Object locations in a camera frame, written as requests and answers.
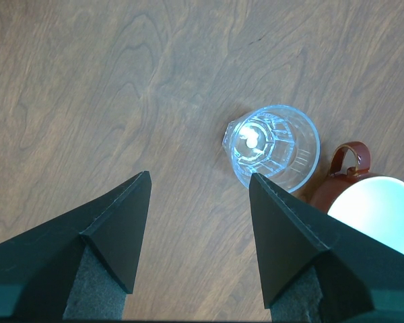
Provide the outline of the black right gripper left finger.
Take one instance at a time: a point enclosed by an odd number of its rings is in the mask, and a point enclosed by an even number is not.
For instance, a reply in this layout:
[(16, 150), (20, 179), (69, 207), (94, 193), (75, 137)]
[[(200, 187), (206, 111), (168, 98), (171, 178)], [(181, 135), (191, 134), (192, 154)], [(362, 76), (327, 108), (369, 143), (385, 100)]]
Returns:
[(120, 320), (132, 294), (152, 181), (106, 194), (0, 243), (0, 320)]

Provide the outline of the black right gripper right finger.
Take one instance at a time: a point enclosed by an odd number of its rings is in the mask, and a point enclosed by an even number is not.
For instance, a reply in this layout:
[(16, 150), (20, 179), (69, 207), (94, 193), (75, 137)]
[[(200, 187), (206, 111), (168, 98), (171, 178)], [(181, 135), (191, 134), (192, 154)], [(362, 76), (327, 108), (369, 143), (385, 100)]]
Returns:
[(404, 320), (404, 255), (261, 174), (249, 185), (264, 306), (274, 320)]

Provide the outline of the dark red mug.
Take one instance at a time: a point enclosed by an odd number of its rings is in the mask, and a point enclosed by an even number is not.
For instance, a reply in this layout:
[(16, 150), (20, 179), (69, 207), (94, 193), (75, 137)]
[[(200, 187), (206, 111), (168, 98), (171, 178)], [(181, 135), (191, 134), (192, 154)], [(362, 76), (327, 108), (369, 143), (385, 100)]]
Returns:
[(338, 146), (310, 204), (404, 254), (404, 182), (372, 173), (370, 166), (364, 143)]

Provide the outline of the clear glass cup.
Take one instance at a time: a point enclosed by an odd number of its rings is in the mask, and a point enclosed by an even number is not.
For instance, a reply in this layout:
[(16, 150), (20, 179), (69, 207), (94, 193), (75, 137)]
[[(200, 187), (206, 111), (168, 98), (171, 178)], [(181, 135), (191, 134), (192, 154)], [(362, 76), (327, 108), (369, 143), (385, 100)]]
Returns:
[(289, 193), (310, 180), (321, 154), (314, 123), (285, 105), (266, 106), (233, 120), (222, 146), (244, 187), (249, 187), (254, 173), (260, 173)]

